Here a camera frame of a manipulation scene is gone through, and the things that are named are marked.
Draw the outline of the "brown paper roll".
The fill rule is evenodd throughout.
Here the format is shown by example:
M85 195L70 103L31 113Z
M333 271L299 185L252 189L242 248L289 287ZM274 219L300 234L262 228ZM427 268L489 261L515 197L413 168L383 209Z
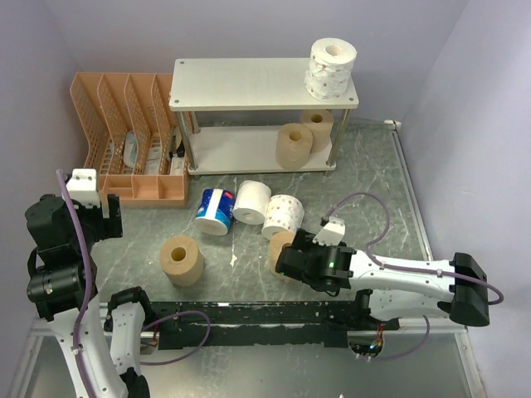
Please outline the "brown paper roll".
M309 161L313 135L303 124L282 126L277 135L275 159L285 170L299 170Z

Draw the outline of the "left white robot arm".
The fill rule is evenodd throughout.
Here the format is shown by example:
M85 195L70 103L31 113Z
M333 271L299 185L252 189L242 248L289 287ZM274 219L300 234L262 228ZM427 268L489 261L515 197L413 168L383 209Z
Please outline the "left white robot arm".
M155 311L140 287L119 291L100 316L95 283L95 243L123 235L119 197L107 196L109 211L98 205L68 205L46 194L26 212L36 243L27 268L27 297L46 320L66 360L78 397L148 397L140 369L140 334Z

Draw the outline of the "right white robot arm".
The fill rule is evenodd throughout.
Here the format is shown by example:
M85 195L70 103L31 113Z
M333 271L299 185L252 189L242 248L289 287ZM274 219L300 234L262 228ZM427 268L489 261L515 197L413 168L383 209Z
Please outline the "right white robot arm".
M368 330L379 321L447 316L467 327L490 323L487 276L475 259L420 261L371 255L344 242L321 244L300 229L280 247L275 272L334 297L343 289L363 296L353 323Z

